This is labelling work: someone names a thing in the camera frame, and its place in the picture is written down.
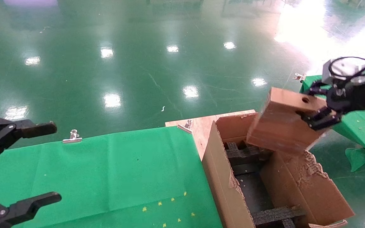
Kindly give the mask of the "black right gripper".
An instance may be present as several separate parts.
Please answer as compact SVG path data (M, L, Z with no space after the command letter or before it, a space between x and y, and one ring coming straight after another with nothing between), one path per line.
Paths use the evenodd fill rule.
M365 76L331 78L332 85L321 81L304 81L305 95L326 97L327 107L320 108L313 114L301 114L301 119L314 131L340 123L342 113L365 110Z

